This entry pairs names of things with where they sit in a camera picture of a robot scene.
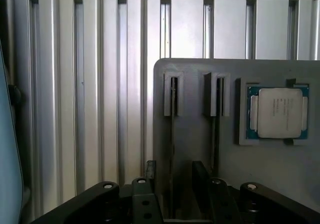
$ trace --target bolt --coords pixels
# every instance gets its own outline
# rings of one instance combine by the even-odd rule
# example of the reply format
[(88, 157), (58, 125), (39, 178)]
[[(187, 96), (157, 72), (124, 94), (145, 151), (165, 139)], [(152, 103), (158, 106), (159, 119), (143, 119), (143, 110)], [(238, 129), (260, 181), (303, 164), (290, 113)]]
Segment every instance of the bolt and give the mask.
[(248, 184), (246, 187), (251, 189), (251, 190), (257, 189), (257, 186), (254, 185), (254, 184)]
[(213, 184), (220, 184), (221, 181), (220, 181), (219, 179), (213, 179), (213, 180), (212, 180), (212, 183), (213, 183)]
[(110, 184), (104, 185), (104, 188), (112, 188), (112, 185)]

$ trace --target gray metal plate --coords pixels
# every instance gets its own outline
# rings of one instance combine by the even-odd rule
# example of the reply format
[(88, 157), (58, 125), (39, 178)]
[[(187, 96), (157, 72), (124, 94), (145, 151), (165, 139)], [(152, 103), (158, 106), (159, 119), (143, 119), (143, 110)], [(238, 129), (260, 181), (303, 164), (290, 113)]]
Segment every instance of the gray metal plate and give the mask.
[(164, 116), (164, 76), (183, 72), (183, 110), (174, 122), (174, 185), (181, 217), (197, 217), (191, 192), (191, 162), (211, 165), (212, 117), (204, 115), (204, 75), (230, 74), (229, 116), (220, 118), (219, 177), (239, 188), (245, 182), (258, 182), (320, 212), (320, 119), (311, 109), (308, 139), (303, 146), (286, 145), (282, 140), (263, 140), (257, 146), (240, 146), (237, 80), (260, 80), (259, 86), (284, 87), (286, 79), (312, 80), (309, 102), (320, 106), (318, 61), (161, 59), (154, 67), (154, 159), (157, 160), (157, 191), (164, 193), (168, 180), (171, 138), (170, 117)]

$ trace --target corrugated metal wall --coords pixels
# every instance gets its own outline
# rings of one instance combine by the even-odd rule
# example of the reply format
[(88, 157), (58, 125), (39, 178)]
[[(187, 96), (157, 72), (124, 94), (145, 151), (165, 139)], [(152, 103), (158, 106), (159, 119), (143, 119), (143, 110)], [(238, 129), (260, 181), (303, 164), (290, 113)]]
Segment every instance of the corrugated metal wall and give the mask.
[(142, 174), (158, 59), (320, 59), (320, 0), (6, 1), (32, 219)]

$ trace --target cpu processor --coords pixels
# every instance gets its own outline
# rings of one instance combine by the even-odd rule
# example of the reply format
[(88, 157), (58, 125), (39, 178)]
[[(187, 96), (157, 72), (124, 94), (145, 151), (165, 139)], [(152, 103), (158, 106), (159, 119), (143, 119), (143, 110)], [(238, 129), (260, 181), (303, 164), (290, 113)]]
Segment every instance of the cpu processor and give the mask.
[(306, 139), (308, 87), (247, 88), (247, 139)]

